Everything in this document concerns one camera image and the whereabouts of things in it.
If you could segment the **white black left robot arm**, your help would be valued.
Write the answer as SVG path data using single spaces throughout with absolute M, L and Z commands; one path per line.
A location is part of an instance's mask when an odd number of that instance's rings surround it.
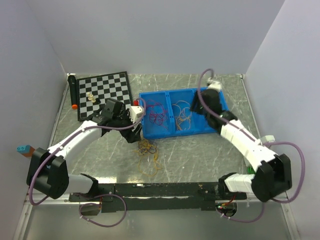
M 85 173 L 70 173 L 70 166 L 88 145 L 111 130 L 120 132 L 128 143 L 141 140 L 141 120 L 146 105 L 130 105 L 108 98 L 103 106 L 90 114 L 73 133 L 48 149 L 37 148 L 31 156 L 26 183 L 32 205 L 33 191 L 46 198 L 58 199 L 64 194 L 81 194 L 87 201 L 100 194 L 99 181 Z

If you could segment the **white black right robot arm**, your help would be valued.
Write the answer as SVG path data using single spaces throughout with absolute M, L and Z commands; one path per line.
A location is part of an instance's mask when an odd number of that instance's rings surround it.
M 220 92 L 197 90 L 192 100 L 192 112 L 203 115 L 207 124 L 229 141 L 248 161 L 253 174 L 228 173 L 218 180 L 218 193 L 230 199 L 235 193 L 253 194 L 265 203 L 292 187 L 291 161 L 258 141 L 229 110 L 223 110 Z

